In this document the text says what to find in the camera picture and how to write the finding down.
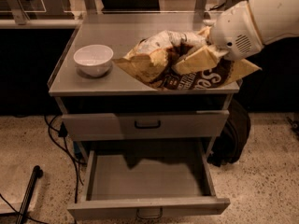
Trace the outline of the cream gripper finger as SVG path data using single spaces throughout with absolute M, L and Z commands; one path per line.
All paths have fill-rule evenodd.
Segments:
M 215 68 L 228 53 L 227 49 L 218 49 L 214 45 L 204 45 L 200 49 L 191 49 L 178 59 L 172 69 L 179 75 L 197 73 Z

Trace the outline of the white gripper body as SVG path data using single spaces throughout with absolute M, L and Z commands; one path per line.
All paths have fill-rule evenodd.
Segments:
M 259 53 L 263 41 L 248 1 L 242 1 L 225 10 L 216 19 L 209 32 L 209 42 L 218 49 L 225 49 L 224 58 L 238 61 Z

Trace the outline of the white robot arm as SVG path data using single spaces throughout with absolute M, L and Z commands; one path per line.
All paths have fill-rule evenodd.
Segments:
M 241 1 L 199 35 L 201 43 L 172 66 L 176 73 L 208 70 L 222 59 L 240 63 L 266 45 L 299 36 L 299 0 Z

